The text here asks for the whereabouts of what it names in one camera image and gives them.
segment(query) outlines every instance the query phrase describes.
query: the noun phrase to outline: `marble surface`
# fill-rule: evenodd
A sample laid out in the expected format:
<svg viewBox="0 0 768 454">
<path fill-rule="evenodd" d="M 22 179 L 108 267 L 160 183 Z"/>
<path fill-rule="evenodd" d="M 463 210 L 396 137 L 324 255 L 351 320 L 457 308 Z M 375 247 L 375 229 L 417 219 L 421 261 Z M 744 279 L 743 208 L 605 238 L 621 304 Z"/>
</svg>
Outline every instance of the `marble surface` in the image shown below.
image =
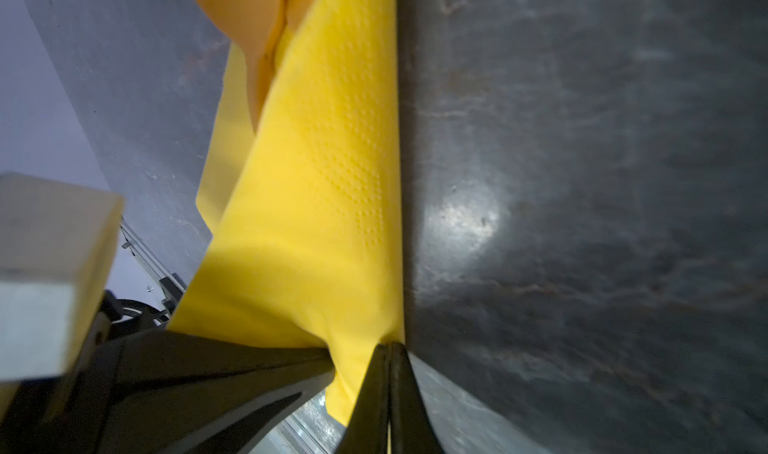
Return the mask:
<svg viewBox="0 0 768 454">
<path fill-rule="evenodd" d="M 25 1 L 188 280 L 226 40 L 191 0 Z M 768 452 L 766 14 L 398 0 L 408 344 L 449 452 Z"/>
<path fill-rule="evenodd" d="M 24 0 L 0 0 L 0 38 L 0 176 L 109 190 Z M 122 245 L 125 238 L 116 236 Z M 160 286 L 129 250 L 117 248 L 105 287 L 162 309 Z"/>
<path fill-rule="evenodd" d="M 413 352 L 553 452 L 768 452 L 768 4 L 398 8 Z"/>
</svg>

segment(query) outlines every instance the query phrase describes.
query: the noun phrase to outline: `yellow rubber glove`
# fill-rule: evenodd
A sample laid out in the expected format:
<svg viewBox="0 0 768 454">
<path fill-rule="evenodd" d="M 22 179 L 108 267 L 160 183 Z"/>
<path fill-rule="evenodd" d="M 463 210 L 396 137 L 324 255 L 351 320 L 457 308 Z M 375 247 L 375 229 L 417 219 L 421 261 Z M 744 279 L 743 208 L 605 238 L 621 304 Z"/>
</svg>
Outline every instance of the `yellow rubber glove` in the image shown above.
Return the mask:
<svg viewBox="0 0 768 454">
<path fill-rule="evenodd" d="M 326 407 L 344 424 L 374 346 L 404 341 L 395 16 L 395 0 L 315 0 L 226 208 L 205 192 L 215 183 L 201 185 L 201 212 L 211 199 L 223 215 L 170 322 L 250 346 L 327 344 L 336 379 Z M 248 144 L 245 81 L 232 81 L 244 62 L 232 50 L 222 152 Z M 237 165 L 231 154 L 222 165 Z"/>
</svg>

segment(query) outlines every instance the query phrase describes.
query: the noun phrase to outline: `dark stone surface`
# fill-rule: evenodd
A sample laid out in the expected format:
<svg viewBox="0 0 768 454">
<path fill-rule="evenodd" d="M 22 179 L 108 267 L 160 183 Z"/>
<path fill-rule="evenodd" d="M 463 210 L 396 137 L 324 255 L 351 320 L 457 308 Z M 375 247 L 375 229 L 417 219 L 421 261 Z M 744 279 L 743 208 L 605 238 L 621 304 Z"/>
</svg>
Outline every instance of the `dark stone surface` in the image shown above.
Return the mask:
<svg viewBox="0 0 768 454">
<path fill-rule="evenodd" d="M 399 17 L 410 348 L 554 452 L 768 452 L 768 3 Z"/>
</svg>

